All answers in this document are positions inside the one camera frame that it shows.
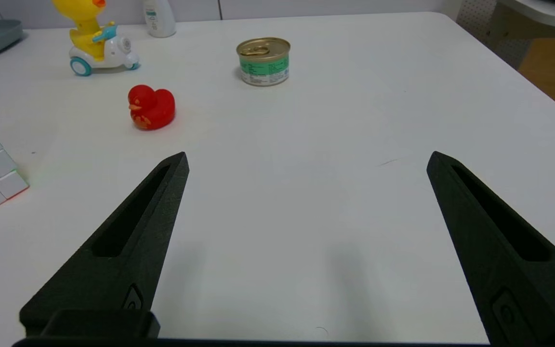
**white toy scooter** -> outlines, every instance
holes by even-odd
[[[125,66],[136,70],[140,58],[132,52],[132,42],[124,36],[117,36],[117,26],[106,26],[102,33],[93,38],[94,42],[104,40],[104,60],[95,61],[94,57],[76,46],[70,49],[70,67],[79,76],[89,76],[94,68]]]

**red rubber duck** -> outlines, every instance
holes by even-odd
[[[166,89],[137,85],[128,93],[128,103],[130,116],[141,129],[159,129],[174,119],[174,96]]]

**rubber duck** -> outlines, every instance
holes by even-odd
[[[159,129],[174,119],[174,96],[166,89],[137,85],[128,93],[128,103],[130,116],[141,129]]]
[[[74,46],[90,54],[95,61],[102,61],[104,41],[93,42],[93,38],[101,33],[97,15],[106,7],[106,0],[53,0],[53,4],[59,13],[73,20],[77,26],[77,29],[70,30]]]

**pull tab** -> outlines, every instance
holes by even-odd
[[[251,48],[245,48],[241,50],[241,55],[265,55],[269,54],[269,48],[267,46],[256,46]]]

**green can label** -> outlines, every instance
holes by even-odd
[[[240,59],[244,81],[253,85],[275,85],[288,78],[289,57],[272,62],[250,62]]]

